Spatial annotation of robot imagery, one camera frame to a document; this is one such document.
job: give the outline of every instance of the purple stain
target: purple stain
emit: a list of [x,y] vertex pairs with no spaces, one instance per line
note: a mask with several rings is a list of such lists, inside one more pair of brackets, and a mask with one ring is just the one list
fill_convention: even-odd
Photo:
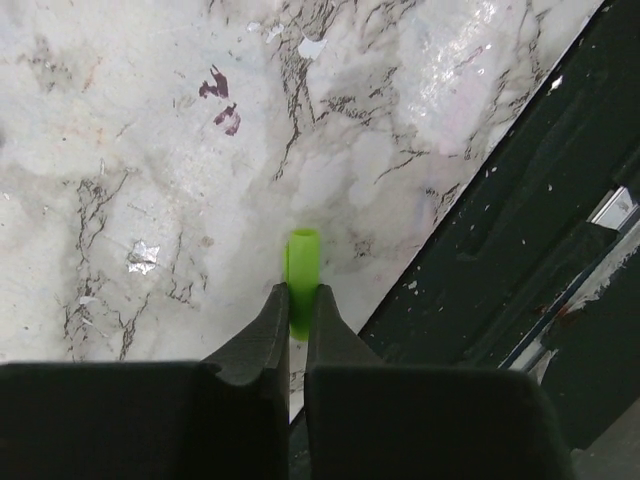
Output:
[[220,98],[229,98],[229,85],[227,83],[227,77],[222,75],[220,73],[220,70],[218,70],[215,65],[212,65],[211,67],[212,68],[209,69],[209,71],[211,72],[211,76],[216,82],[216,85],[209,85],[205,80],[204,82],[202,82],[202,86],[200,87],[200,90],[198,90],[198,94],[202,98],[207,98],[208,93]]
[[216,118],[213,119],[213,123],[216,125],[222,125],[225,129],[224,133],[233,137],[240,128],[240,115],[236,112],[236,107],[238,105],[234,103],[232,106],[225,108],[222,112],[220,112]]

